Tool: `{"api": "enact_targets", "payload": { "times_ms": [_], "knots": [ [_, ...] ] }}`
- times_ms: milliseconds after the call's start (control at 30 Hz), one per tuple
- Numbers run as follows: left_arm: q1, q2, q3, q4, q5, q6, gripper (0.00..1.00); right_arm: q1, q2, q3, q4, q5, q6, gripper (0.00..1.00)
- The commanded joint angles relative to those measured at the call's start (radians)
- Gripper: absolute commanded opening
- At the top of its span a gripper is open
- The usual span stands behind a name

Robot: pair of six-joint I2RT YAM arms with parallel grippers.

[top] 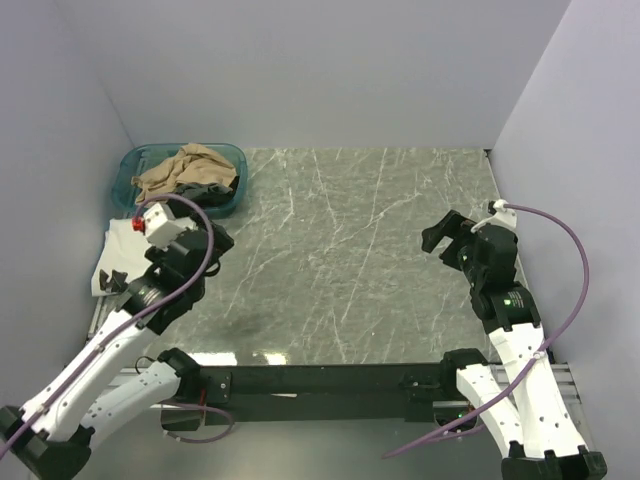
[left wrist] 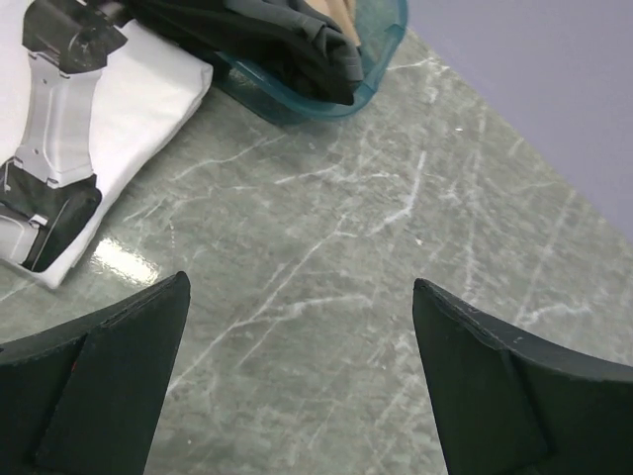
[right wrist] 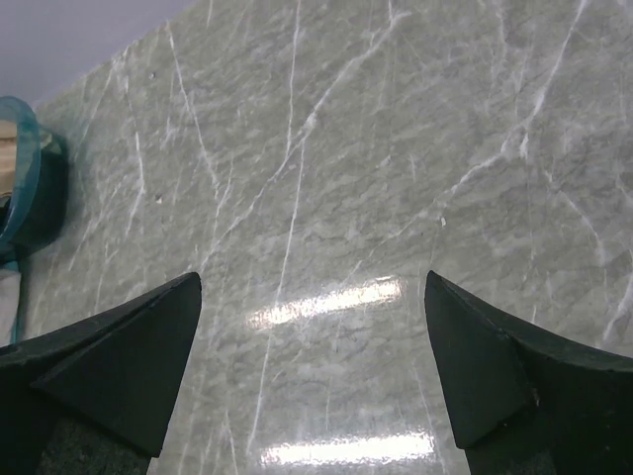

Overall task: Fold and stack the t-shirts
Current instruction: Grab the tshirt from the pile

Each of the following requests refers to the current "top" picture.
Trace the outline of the tan t shirt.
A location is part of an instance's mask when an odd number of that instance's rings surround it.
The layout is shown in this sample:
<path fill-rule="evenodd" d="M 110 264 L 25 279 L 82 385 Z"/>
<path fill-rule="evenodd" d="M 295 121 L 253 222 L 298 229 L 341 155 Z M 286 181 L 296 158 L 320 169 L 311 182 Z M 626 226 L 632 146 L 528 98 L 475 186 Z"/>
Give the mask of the tan t shirt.
<path fill-rule="evenodd" d="M 135 204 L 153 196 L 174 193 L 182 184 L 219 183 L 230 187 L 238 176 L 235 166 L 222 154 L 204 145 L 189 143 L 159 165 L 133 176 L 131 184 L 140 190 Z"/>

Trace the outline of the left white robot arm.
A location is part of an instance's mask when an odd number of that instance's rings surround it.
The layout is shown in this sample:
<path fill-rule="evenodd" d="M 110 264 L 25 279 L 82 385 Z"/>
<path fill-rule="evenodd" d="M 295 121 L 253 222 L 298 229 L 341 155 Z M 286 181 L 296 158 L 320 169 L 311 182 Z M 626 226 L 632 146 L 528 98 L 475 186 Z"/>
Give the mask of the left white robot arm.
<path fill-rule="evenodd" d="M 108 436 L 149 406 L 191 403 L 204 390 L 200 365 L 178 348 L 161 352 L 134 379 L 111 380 L 173 321 L 190 311 L 234 245 L 211 222 L 181 230 L 164 248 L 150 246 L 150 266 L 128 282 L 100 330 L 59 376 L 23 406 L 1 410 L 1 438 L 39 479 L 72 479 Z"/>

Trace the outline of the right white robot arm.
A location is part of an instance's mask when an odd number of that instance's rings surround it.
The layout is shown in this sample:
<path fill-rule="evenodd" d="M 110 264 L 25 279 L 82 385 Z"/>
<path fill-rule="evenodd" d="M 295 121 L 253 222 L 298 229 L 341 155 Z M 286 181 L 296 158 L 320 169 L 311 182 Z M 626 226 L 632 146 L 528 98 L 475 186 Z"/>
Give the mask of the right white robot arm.
<path fill-rule="evenodd" d="M 430 253 L 443 238 L 444 265 L 462 272 L 471 306 L 496 349 L 509 381 L 500 389 L 486 359 L 471 349 L 449 352 L 439 387 L 465 397 L 479 413 L 502 455 L 505 479 L 602 479 L 602 453 L 589 449 L 556 382 L 534 298 L 516 279 L 516 213 L 498 205 L 474 222 L 455 210 L 422 233 Z"/>

